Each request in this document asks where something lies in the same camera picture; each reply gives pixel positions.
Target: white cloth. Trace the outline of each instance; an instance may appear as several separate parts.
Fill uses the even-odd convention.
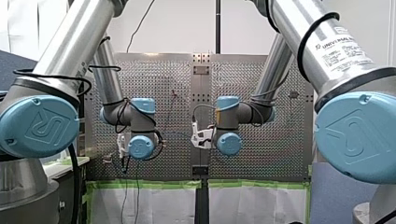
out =
[[[121,223],[125,189],[95,189],[92,193],[91,223]],[[123,223],[134,223],[137,189],[128,189]],[[141,189],[139,224],[193,224],[195,189]]]
[[[262,187],[209,190],[210,222],[216,224],[306,223],[306,189]]]

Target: label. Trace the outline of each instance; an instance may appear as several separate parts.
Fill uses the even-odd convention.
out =
[[[347,31],[347,29],[344,28],[344,27],[336,26],[336,27],[334,27],[334,30],[335,30],[339,35],[348,35],[348,34],[349,34],[349,32]]]
[[[351,35],[335,35],[315,45],[319,62],[331,72],[342,72],[352,65],[372,63]]]

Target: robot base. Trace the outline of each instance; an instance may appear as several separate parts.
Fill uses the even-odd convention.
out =
[[[50,181],[47,190],[33,197],[0,205],[2,223],[57,224],[59,222],[58,183]]]
[[[375,224],[379,219],[392,212],[396,207],[394,197],[396,186],[380,185],[369,203],[361,203],[353,209],[354,224]],[[396,224],[396,218],[387,224]]]

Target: white wall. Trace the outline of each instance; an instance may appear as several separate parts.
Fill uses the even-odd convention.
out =
[[[157,0],[130,52],[193,53],[215,51],[215,0]],[[113,49],[125,52],[149,0],[129,1],[107,29]],[[245,0],[221,2],[221,53],[268,54],[275,32]]]
[[[67,0],[0,0],[0,50],[38,60],[67,7]]]
[[[341,23],[378,64],[392,64],[395,0],[324,0]]]

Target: metal bracket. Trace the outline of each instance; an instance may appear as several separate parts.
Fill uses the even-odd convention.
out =
[[[192,175],[209,175],[209,167],[207,165],[193,165]]]

